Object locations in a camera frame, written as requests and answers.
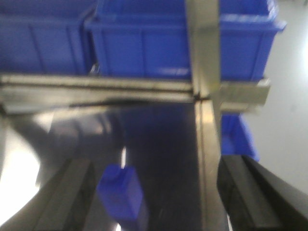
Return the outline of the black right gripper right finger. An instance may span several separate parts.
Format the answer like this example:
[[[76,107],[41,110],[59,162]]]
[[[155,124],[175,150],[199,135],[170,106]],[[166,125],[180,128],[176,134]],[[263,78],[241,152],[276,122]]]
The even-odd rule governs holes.
[[[222,156],[217,187],[235,231],[308,229],[307,194],[248,156]]]

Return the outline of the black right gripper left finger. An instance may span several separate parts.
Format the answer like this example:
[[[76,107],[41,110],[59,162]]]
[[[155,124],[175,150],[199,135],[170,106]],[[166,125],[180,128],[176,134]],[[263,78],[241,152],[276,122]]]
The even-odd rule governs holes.
[[[2,231],[81,231],[95,190],[93,163],[69,159]]]

